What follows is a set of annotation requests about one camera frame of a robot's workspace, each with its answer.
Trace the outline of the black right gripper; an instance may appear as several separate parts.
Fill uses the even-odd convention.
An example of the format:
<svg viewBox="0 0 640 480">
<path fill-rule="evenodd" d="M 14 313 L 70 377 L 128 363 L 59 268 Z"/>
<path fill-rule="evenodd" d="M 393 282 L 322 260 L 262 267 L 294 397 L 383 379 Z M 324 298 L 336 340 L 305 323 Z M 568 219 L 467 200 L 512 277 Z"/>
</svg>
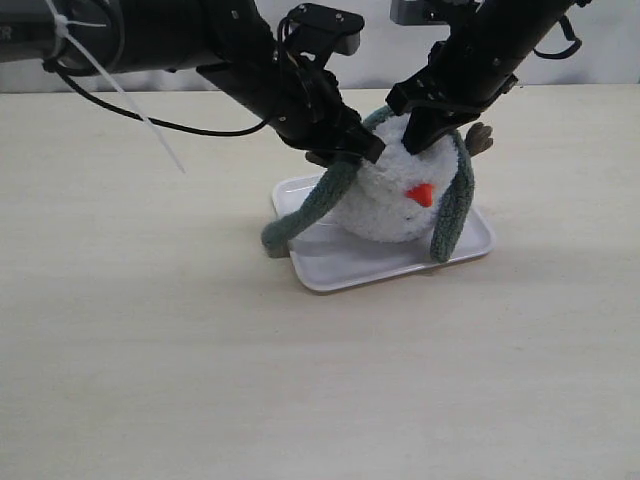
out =
<svg viewBox="0 0 640 480">
<path fill-rule="evenodd" d="M 406 150 L 420 153 L 456 128 L 443 110 L 484 112 L 516 83 L 519 65 L 520 43 L 514 39 L 449 39 L 436 45 L 428 64 L 386 97 L 398 115 L 414 109 L 402 139 Z"/>
</svg>

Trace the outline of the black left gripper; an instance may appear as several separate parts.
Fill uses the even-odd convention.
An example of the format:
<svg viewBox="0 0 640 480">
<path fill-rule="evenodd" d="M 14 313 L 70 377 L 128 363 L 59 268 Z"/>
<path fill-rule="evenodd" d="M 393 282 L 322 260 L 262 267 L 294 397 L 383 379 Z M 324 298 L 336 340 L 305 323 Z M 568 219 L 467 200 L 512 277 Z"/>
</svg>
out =
<svg viewBox="0 0 640 480">
<path fill-rule="evenodd" d="M 337 80 L 306 61 L 283 69 L 272 62 L 224 62 L 197 73 L 267 122 L 289 147 L 314 164 L 377 162 L 385 143 L 343 102 Z"/>
</svg>

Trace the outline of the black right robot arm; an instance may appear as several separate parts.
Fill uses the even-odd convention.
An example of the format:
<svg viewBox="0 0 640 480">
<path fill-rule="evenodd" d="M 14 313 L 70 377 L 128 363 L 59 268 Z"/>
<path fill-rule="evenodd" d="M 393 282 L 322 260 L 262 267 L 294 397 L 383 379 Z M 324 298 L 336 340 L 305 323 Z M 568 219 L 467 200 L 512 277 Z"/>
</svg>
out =
<svg viewBox="0 0 640 480">
<path fill-rule="evenodd" d="M 561 26 L 569 47 L 546 54 L 563 60 L 582 42 L 567 17 L 570 1 L 395 1 L 390 17 L 402 26 L 447 25 L 425 67 L 396 83 L 386 102 L 409 122 L 402 139 L 417 154 L 444 135 L 477 120 L 517 83 L 514 72 L 539 42 Z"/>
</svg>

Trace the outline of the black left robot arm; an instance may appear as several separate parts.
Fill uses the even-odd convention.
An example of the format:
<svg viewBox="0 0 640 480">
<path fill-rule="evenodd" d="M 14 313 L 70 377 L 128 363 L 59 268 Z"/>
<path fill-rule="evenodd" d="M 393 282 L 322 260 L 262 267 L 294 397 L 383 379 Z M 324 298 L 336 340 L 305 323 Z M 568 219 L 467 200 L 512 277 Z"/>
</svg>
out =
<svg viewBox="0 0 640 480">
<path fill-rule="evenodd" d="M 364 19 L 304 2 L 271 27 L 252 1 L 5 1 L 1 59 L 80 77 L 194 70 L 321 165 L 376 161 L 384 143 L 326 65 L 360 44 Z"/>
</svg>

